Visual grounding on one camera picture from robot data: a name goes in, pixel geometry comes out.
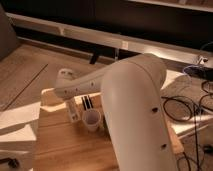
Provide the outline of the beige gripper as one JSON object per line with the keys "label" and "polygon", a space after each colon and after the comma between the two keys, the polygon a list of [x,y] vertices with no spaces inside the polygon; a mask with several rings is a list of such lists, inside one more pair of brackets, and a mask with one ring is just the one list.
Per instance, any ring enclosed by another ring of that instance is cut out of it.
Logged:
{"label": "beige gripper", "polygon": [[69,86],[71,82],[75,79],[74,71],[68,68],[62,68],[59,70],[56,78],[56,87]]}

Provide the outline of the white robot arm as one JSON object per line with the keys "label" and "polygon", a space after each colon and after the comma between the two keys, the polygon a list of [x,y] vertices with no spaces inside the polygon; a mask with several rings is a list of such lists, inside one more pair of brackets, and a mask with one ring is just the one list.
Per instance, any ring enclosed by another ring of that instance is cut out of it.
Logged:
{"label": "white robot arm", "polygon": [[116,61],[80,78],[58,72],[55,94],[69,99],[99,92],[120,171],[177,171],[161,103],[164,62],[153,54]]}

